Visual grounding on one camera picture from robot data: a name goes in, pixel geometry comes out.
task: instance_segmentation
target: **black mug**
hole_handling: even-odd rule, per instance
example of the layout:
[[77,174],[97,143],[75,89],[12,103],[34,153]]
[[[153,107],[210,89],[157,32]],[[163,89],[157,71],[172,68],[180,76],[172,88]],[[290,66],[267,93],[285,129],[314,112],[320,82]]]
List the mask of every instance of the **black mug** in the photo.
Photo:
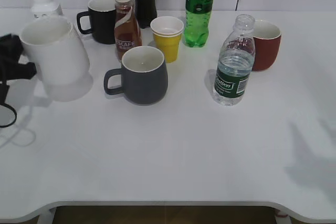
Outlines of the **black mug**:
[[[112,76],[121,75],[121,87],[108,88]],[[108,71],[104,77],[106,94],[124,93],[137,104],[148,105],[160,101],[168,88],[168,73],[164,54],[154,47],[134,47],[122,57],[121,69]]]
[[[82,34],[92,34],[95,41],[102,44],[115,44],[114,26],[116,0],[90,0],[89,11],[77,14],[77,26]],[[80,24],[81,17],[89,16],[91,28],[83,30]]]

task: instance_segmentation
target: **yellow paper cup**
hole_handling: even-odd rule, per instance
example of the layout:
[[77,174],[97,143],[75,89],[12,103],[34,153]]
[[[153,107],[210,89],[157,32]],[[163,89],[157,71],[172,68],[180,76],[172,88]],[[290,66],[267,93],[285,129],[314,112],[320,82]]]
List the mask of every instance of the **yellow paper cup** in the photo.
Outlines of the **yellow paper cup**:
[[157,48],[159,48],[163,54],[167,63],[176,61],[178,53],[178,47],[180,45],[182,34],[175,37],[163,37],[161,35],[154,34],[154,41]]
[[176,61],[184,24],[175,17],[159,17],[151,22],[156,47],[164,53],[167,63]]

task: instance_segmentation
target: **table leg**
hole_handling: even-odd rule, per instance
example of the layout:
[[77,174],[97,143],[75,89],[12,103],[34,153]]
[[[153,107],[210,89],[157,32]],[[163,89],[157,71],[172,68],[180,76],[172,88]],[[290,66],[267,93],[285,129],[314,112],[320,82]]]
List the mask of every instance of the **table leg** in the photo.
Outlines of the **table leg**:
[[275,220],[277,224],[292,224],[290,216],[285,212],[275,209]]
[[43,214],[40,214],[40,216],[38,217],[37,224],[53,224],[52,222],[54,220],[55,212],[56,207],[44,212]]

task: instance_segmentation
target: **green bottle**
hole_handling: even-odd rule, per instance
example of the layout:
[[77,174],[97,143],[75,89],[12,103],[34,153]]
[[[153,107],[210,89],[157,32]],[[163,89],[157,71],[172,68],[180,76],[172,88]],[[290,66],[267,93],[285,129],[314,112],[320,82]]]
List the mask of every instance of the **green bottle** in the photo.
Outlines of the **green bottle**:
[[214,0],[186,0],[187,25],[184,39],[189,47],[203,47],[209,36],[208,24]]

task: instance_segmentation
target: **white bottle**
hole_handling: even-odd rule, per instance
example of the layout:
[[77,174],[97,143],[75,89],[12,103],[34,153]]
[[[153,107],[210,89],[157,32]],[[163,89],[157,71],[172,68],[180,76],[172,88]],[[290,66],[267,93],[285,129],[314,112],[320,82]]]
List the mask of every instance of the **white bottle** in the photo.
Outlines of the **white bottle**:
[[31,12],[35,18],[41,18],[51,15],[63,15],[61,5],[54,0],[33,0]]

